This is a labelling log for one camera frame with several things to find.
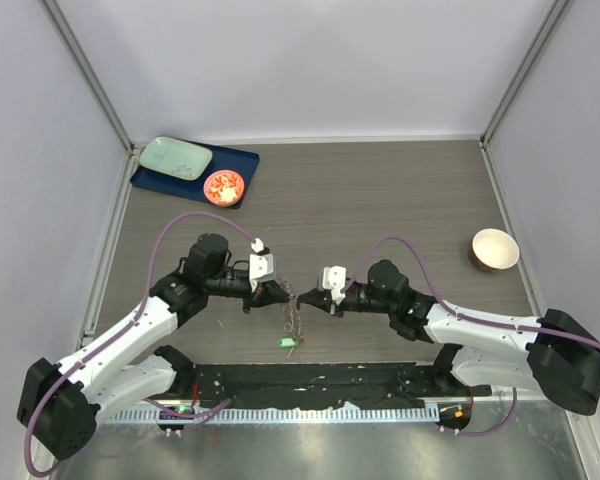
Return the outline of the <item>large metal keyring with rings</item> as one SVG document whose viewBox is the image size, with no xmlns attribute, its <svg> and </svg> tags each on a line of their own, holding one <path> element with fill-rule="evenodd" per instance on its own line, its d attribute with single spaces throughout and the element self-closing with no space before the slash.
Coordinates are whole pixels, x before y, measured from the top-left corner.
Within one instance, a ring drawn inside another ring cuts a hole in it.
<svg viewBox="0 0 600 480">
<path fill-rule="evenodd" d="M 301 316 L 299 313 L 299 309 L 297 308 L 297 295 L 295 293 L 294 288 L 288 280 L 283 278 L 278 279 L 278 282 L 282 281 L 286 281 L 290 285 L 293 293 L 295 294 L 295 298 L 293 300 L 290 300 L 288 305 L 283 305 L 283 313 L 285 314 L 286 318 L 284 325 L 284 337 L 292 337 L 297 340 L 297 346 L 295 348 L 282 348 L 288 351 L 287 359 L 289 359 L 294 353 L 294 351 L 304 342 L 304 336 L 302 333 Z"/>
</svg>

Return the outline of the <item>green key tag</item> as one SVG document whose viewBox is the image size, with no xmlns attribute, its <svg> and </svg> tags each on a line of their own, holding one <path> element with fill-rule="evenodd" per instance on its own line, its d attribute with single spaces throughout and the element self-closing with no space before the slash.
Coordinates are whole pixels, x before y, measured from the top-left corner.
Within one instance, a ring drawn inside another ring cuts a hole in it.
<svg viewBox="0 0 600 480">
<path fill-rule="evenodd" d="M 297 340 L 292 337 L 283 337 L 278 341 L 279 348 L 295 348 L 297 346 Z"/>
</svg>

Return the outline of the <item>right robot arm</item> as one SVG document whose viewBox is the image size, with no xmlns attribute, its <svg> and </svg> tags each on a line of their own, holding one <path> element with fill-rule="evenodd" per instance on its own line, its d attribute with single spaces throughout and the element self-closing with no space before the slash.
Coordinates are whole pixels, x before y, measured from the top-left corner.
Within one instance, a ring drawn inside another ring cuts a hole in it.
<svg viewBox="0 0 600 480">
<path fill-rule="evenodd" d="M 326 267 L 317 287 L 297 303 L 335 317 L 385 314 L 404 339 L 441 345 L 431 380 L 442 394 L 464 386 L 501 386 L 541 393 L 575 414 L 591 416 L 597 410 L 598 341 L 563 311 L 512 317 L 438 301 L 413 289 L 389 260 L 373 264 L 364 283 L 348 279 L 343 267 Z"/>
</svg>

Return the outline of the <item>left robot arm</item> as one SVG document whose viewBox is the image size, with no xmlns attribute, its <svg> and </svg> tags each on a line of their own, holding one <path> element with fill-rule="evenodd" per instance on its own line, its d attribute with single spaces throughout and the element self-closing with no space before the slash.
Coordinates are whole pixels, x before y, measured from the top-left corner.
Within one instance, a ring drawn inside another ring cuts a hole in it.
<svg viewBox="0 0 600 480">
<path fill-rule="evenodd" d="M 143 362 L 131 362 L 199 314 L 214 296 L 241 300 L 245 312 L 286 303 L 290 296 L 276 281 L 274 255 L 261 240 L 251 249 L 248 259 L 230 265 L 227 239 L 201 235 L 176 269 L 113 327 L 55 363 L 41 358 L 31 365 L 17 410 L 25 443 L 38 441 L 56 459 L 66 460 L 129 406 L 162 394 L 185 397 L 194 366 L 177 349 L 163 346 Z"/>
</svg>

